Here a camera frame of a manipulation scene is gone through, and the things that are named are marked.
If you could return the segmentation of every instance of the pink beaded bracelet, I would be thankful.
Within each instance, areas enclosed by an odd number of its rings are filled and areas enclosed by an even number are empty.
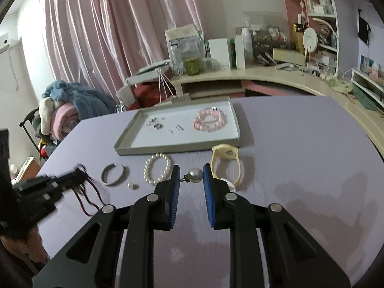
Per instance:
[[[214,119],[212,121],[205,121],[208,116]],[[225,127],[226,124],[224,113],[216,107],[200,110],[197,117],[193,120],[193,127],[198,131],[213,132]]]

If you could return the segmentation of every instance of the pearl bracelet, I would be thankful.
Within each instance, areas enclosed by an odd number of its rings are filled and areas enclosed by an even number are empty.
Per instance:
[[[153,161],[155,161],[158,158],[164,158],[167,161],[167,166],[164,172],[160,175],[160,177],[157,180],[151,180],[149,176],[149,172],[152,168]],[[171,166],[172,166],[172,162],[166,154],[155,154],[150,156],[148,160],[145,162],[144,180],[147,181],[149,184],[155,186],[157,183],[162,182],[163,180],[168,178]]]

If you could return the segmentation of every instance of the bottle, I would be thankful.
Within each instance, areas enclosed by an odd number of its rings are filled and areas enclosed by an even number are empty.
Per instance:
[[[337,49],[337,37],[335,32],[332,32],[332,47]]]
[[[253,63],[253,45],[252,36],[248,28],[241,29],[241,35],[244,38],[244,50],[245,50],[245,61],[247,63]]]

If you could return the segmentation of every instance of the air conditioner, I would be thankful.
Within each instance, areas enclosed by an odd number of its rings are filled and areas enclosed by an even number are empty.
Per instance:
[[[8,33],[0,36],[0,54],[4,53],[10,47],[10,40]]]

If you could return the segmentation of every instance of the chair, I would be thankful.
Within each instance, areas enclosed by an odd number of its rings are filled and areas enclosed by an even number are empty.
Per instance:
[[[19,124],[19,126],[22,127],[22,128],[24,129],[24,131],[25,131],[26,134],[28,135],[29,139],[31,140],[33,146],[35,146],[36,150],[40,153],[40,150],[39,150],[39,148],[37,147],[35,141],[33,140],[32,136],[29,134],[28,130],[27,130],[26,127],[25,127],[25,123],[26,123],[27,121],[29,121],[30,124],[32,125],[32,120],[33,120],[33,118],[35,117],[35,113],[36,113],[36,111],[38,111],[38,110],[39,110],[39,108],[36,108],[36,109],[32,110],[28,115],[26,115],[26,117],[24,118],[24,121],[21,122],[21,123]]]

